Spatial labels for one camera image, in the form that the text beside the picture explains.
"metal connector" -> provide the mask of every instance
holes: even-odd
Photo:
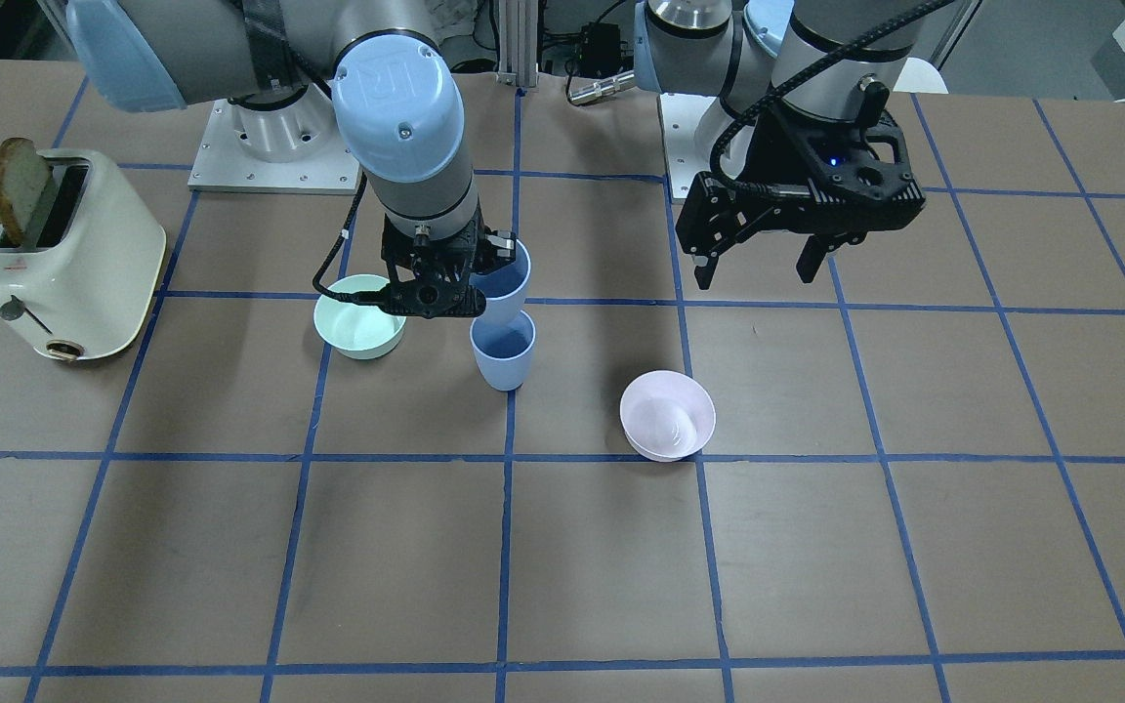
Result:
[[[624,71],[610,78],[594,81],[593,84],[585,85],[570,93],[572,102],[575,106],[587,106],[590,102],[597,102],[602,98],[611,97],[616,92],[623,92],[637,85],[637,74],[633,71]]]

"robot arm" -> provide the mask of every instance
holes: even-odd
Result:
[[[719,256],[758,232],[809,235],[795,267],[809,283],[840,245],[918,215],[924,195],[884,106],[919,18],[951,1],[795,0],[791,12],[782,0],[742,12],[729,0],[638,3],[638,84],[714,94],[723,115],[711,129],[727,126],[705,134],[710,170],[693,178],[676,224],[702,289]],[[741,125],[753,134],[732,178],[720,154]],[[888,146],[884,159],[875,145]]]
[[[701,288],[719,254],[766,228],[810,236],[798,262],[809,283],[827,253],[920,211],[900,129],[884,111],[918,31],[902,11],[922,17],[952,0],[918,1],[798,0],[790,16],[782,0],[750,0],[744,11],[730,0],[638,3],[638,84],[716,94],[737,120],[714,135],[711,169],[693,179],[676,226]],[[844,44],[898,12],[900,26]],[[516,240],[484,224],[462,100],[423,1],[70,0],[68,20],[93,83],[129,111],[225,97],[270,110],[299,99],[307,81],[331,80],[340,133],[387,209],[389,277],[379,292],[334,295],[394,315],[483,313],[469,277],[512,262]],[[742,124],[753,137],[732,178],[719,154]],[[879,143],[892,161],[875,155]]]
[[[484,224],[461,94],[423,1],[70,0],[68,20],[93,83],[129,111],[224,97],[263,111],[330,83],[341,137],[387,210],[389,279],[335,295],[393,315],[484,312],[469,276],[511,263],[516,240]]]

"black cable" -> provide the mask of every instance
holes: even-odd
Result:
[[[497,34],[497,18],[494,17],[494,8],[497,6],[497,0],[492,0],[488,3],[488,26],[492,28],[492,44],[494,45],[494,52],[497,54],[497,63],[501,64],[501,36]]]
[[[486,4],[488,4],[488,0],[480,0],[480,3],[477,4],[477,18],[472,19],[472,26],[471,26],[471,40],[479,48],[485,49],[485,52],[494,52],[494,53],[496,53],[497,52],[497,46],[496,46],[497,43],[496,43],[496,40],[494,42],[494,46],[486,46],[484,44],[480,44],[480,40],[477,39],[477,26],[478,26],[478,24],[480,24],[480,12],[484,11]],[[488,15],[490,15],[490,18],[492,18],[492,16],[493,16],[493,9],[488,10]],[[494,27],[493,31],[494,31],[494,36],[496,36],[497,35],[497,27]]]
[[[626,3],[626,1],[628,0],[615,0],[615,3],[609,6],[609,8],[603,10],[602,13],[597,15],[597,18],[593,19],[593,22],[590,22],[587,26],[584,26],[584,28],[580,29],[580,39],[577,40],[577,44],[580,45],[580,52],[584,52],[584,43],[585,40],[588,39],[590,28],[593,28],[595,26],[598,26],[598,24],[602,24],[602,19],[606,18],[606,15],[615,11],[615,8],[618,8],[618,6],[622,3]],[[566,67],[567,65],[574,65],[575,69],[570,67],[566,69],[566,85],[562,85],[562,94],[564,97],[566,97],[567,103],[570,103],[572,107],[584,107],[584,106],[576,106],[575,102],[572,102],[572,79],[575,78],[575,72],[579,70],[580,65],[579,55],[576,55],[575,63],[572,62],[564,63],[564,67]]]
[[[367,173],[359,173],[359,187],[353,190],[353,201],[350,204],[350,211],[344,215],[344,227],[341,228],[341,234],[336,236],[335,243],[332,243],[332,249],[330,254],[324,258],[324,263],[321,265],[321,270],[315,272],[315,278],[312,279],[312,286],[325,298],[338,299],[340,303],[353,303],[356,297],[353,292],[335,292],[335,290],[330,290],[327,286],[321,283],[321,279],[326,274],[327,269],[332,265],[332,259],[336,259],[336,253],[340,252],[341,245],[345,244],[350,237],[353,235],[353,222],[359,216],[359,204],[362,200],[362,192],[367,190]]]
[[[857,36],[856,39],[850,40],[844,46],[838,46],[831,52],[827,53],[825,57],[818,58],[817,62],[810,63],[809,66],[801,69],[795,73],[794,76],[784,81],[780,85],[776,85],[771,92],[764,94],[764,97],[758,98],[753,106],[746,108],[744,112],[740,114],[727,129],[723,129],[719,135],[719,138],[714,142],[714,147],[710,148],[710,172],[714,173],[714,178],[719,179],[724,187],[731,188],[732,190],[747,192],[750,196],[762,196],[762,197],[774,197],[775,192],[773,187],[766,186],[766,183],[759,182],[740,182],[732,179],[722,171],[720,165],[720,157],[724,148],[731,144],[731,139],[736,138],[737,134],[740,133],[741,128],[747,125],[754,124],[759,115],[770,110],[775,103],[784,100],[785,94],[793,92],[795,89],[801,88],[802,84],[807,83],[808,80],[813,76],[821,74],[822,71],[827,71],[836,63],[844,62],[845,58],[852,58],[854,54],[861,52],[861,49],[866,48],[871,44],[876,43],[876,40],[883,39],[883,37],[899,30],[903,26],[909,26],[909,24],[918,21],[920,18],[927,17],[929,13],[944,8],[946,4],[955,3],[956,0],[928,0],[926,3],[916,6],[911,10],[901,12],[894,18],[888,19],[888,21],[879,24],[863,33],[863,35]]]
[[[300,67],[300,70],[303,71],[303,75],[307,76],[307,80],[312,81],[315,88],[321,89],[321,92],[324,93],[324,97],[330,99],[331,102],[332,89],[330,88],[330,84],[327,84],[327,81],[322,79],[321,74],[318,74],[318,71],[315,70],[315,66],[310,62],[308,62],[305,56],[299,54],[298,49],[290,46],[289,53],[290,55],[292,55],[294,62],[297,63],[298,67]]]

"stacked cups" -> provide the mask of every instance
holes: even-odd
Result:
[[[471,285],[487,299],[484,314],[471,324],[471,350],[488,386],[497,390],[522,386],[532,366],[537,325],[523,312],[531,274],[532,259],[519,241],[513,263],[492,274],[471,276]]]

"bread slice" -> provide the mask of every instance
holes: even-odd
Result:
[[[37,241],[56,191],[50,163],[32,139],[10,137],[0,144],[0,223],[12,246]]]

